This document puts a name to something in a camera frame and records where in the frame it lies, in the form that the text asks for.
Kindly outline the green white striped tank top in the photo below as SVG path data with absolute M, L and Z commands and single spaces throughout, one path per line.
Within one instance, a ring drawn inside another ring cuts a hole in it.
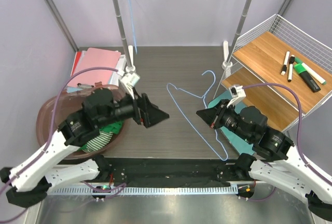
M 100 135 L 88 141 L 81 150 L 85 153 L 91 153 L 98 151 L 105 147 L 111 141 L 113 137 L 113 132 L 106 132 L 100 130 Z

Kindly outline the light blue wire hanger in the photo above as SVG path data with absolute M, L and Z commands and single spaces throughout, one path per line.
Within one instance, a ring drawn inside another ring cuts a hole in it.
M 133 18 L 132 2 L 131 2 L 131 0 L 127 0 L 127 1 L 128 1 L 129 14 L 130 14 L 134 51 L 135 51 L 135 53 L 137 53 L 137 42 L 136 42 L 136 33 L 135 33 L 135 25 L 134 25 L 134 18 Z

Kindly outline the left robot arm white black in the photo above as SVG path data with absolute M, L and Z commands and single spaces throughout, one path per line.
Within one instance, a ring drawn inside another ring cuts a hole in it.
M 169 117 L 145 93 L 126 94 L 115 100 L 112 90 L 95 89 L 83 100 L 81 109 L 68 115 L 38 151 L 16 167 L 1 169 L 1 181 L 11 187 L 6 191 L 8 203 L 29 208 L 44 200 L 48 193 L 67 185 L 94 179 L 107 181 L 111 166 L 102 155 L 61 170 L 53 167 L 99 136 L 103 127 L 133 119 L 150 128 Z

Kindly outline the teal cutting mat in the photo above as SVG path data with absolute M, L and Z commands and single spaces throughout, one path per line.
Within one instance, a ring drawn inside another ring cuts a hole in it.
M 231 94 L 229 93 L 225 99 L 220 100 L 229 102 Z M 244 106 L 241 101 L 235 107 L 230 106 L 226 109 L 222 117 L 223 126 L 220 129 L 239 154 L 252 155 L 254 143 L 260 141 L 266 132 L 267 121 L 267 117 L 256 107 Z

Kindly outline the stack of papers folders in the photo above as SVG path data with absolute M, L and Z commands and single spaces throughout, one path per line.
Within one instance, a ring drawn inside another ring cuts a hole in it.
M 110 67 L 124 70 L 126 65 L 125 56 L 119 51 L 111 51 L 99 48 L 88 48 L 87 51 L 76 53 L 71 74 L 74 75 L 81 70 L 91 67 Z M 104 85 L 119 85 L 119 75 L 109 70 L 93 70 L 85 72 L 68 83 L 68 93 L 79 91 L 86 87 L 92 87 L 97 82 Z

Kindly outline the small white black marker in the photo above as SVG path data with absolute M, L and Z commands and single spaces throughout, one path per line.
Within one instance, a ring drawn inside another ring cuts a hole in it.
M 292 78 L 293 78 L 293 63 L 289 63 L 287 81 L 291 82 Z

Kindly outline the brown translucent plastic basin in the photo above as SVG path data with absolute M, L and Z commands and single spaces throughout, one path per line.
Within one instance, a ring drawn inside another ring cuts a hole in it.
M 112 91 L 113 97 L 115 100 L 119 100 L 122 97 L 124 97 L 124 92 L 119 91 L 118 87 L 115 85 L 97 85 L 93 88 L 87 88 L 82 89 L 76 92 L 68 93 L 66 90 L 64 90 L 60 98 L 58 100 L 57 108 L 56 108 L 56 114 L 54 119 L 54 124 L 52 128 L 52 132 L 54 132 L 58 125 L 65 120 L 65 118 L 78 110 L 81 109 L 81 104 L 84 101 L 84 99 L 89 96 L 92 91 L 96 90 L 97 88 L 108 88 Z M 50 133 L 50 123 L 51 123 L 51 117 L 53 113 L 53 107 L 55 103 L 56 97 L 52 97 L 49 100 L 47 100 L 43 106 L 40 108 L 37 120 L 36 120 L 36 137 L 37 142 L 40 146 L 43 146 L 44 143 L 47 141 L 49 133 Z M 114 148 L 118 143 L 120 143 L 121 140 L 124 139 L 125 133 L 129 128 L 129 120 L 124 121 L 123 126 L 119 134 L 113 135 L 111 141 L 109 144 L 107 144 L 102 149 L 91 152 L 91 153 L 85 153 L 81 150 L 78 150 L 66 157 L 67 160 L 74 160 L 74 159 L 89 159 L 95 155 L 102 154 L 104 155 L 107 151 Z

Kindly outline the green black highlighter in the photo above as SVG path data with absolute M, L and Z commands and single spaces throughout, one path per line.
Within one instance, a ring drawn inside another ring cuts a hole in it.
M 294 65 L 294 69 L 312 92 L 316 93 L 321 90 L 316 81 L 309 74 L 309 72 L 303 67 L 302 64 Z

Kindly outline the white green capped marker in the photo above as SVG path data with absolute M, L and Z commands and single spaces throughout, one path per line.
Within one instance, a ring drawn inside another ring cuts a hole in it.
M 317 72 L 315 72 L 312 68 L 310 68 L 306 63 L 302 62 L 301 64 L 307 71 L 308 73 L 315 78 L 320 84 L 325 85 L 327 84 L 327 81 L 322 78 Z

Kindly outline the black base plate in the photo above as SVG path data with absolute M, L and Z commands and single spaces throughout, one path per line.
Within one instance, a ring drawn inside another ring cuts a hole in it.
M 109 172 L 90 183 L 109 182 L 138 188 L 227 187 L 235 181 L 253 181 L 237 160 L 106 158 Z

